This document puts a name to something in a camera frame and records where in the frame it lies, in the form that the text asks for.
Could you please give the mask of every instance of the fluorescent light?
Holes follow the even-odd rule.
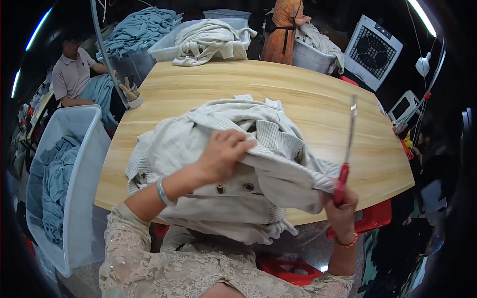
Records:
[[[419,3],[417,3],[416,0],[407,0],[407,1],[414,7],[417,14],[419,15],[419,17],[421,17],[422,21],[424,22],[424,25],[427,27],[427,29],[432,34],[432,36],[436,37],[436,31],[434,30],[434,27],[432,27],[431,21],[429,21],[429,19],[425,15],[424,10],[422,10]]]
[[[11,90],[11,97],[13,98],[15,96],[15,89],[17,88],[17,81],[18,77],[20,76],[20,70],[17,71],[17,75],[15,76],[15,80],[13,81],[13,88]]]
[[[35,32],[33,32],[32,36],[30,37],[30,41],[28,42],[28,45],[27,45],[25,51],[28,51],[28,49],[30,48],[31,44],[33,43],[33,40],[35,39],[36,34],[38,33],[38,31],[40,31],[40,27],[43,25],[43,22],[46,20],[46,17],[48,17],[48,15],[50,14],[50,11],[52,9],[53,9],[53,7],[50,8],[50,10],[45,13],[45,15],[41,19],[40,23],[38,23],[38,26],[36,26]]]

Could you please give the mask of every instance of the orange floral dress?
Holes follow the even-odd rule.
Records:
[[[277,27],[295,27],[295,16],[298,19],[303,18],[301,0],[277,0],[272,18]],[[283,53],[285,34],[288,36],[285,53]],[[276,29],[267,35],[260,60],[291,65],[294,44],[295,30]]]

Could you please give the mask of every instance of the air cooler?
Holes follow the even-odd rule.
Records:
[[[376,91],[402,49],[396,37],[362,15],[344,53],[344,67]]]

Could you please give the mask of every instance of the woman in orange dress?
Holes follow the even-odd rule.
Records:
[[[277,28],[267,34],[260,60],[291,65],[295,25],[310,22],[311,17],[303,15],[302,0],[277,0],[272,20]]]

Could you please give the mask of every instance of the red-handled tool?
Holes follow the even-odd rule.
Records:
[[[354,125],[356,123],[356,116],[357,116],[357,97],[353,95],[351,97],[351,123],[350,123],[350,135],[348,137],[348,144],[346,146],[346,155],[344,158],[344,163],[341,165],[340,170],[340,177],[336,182],[336,189],[334,191],[334,202],[336,205],[340,205],[343,201],[343,196],[346,191],[346,182],[348,181],[348,174],[350,173],[350,164],[348,163],[350,159],[350,150],[351,145],[353,143],[353,135],[354,135]]]

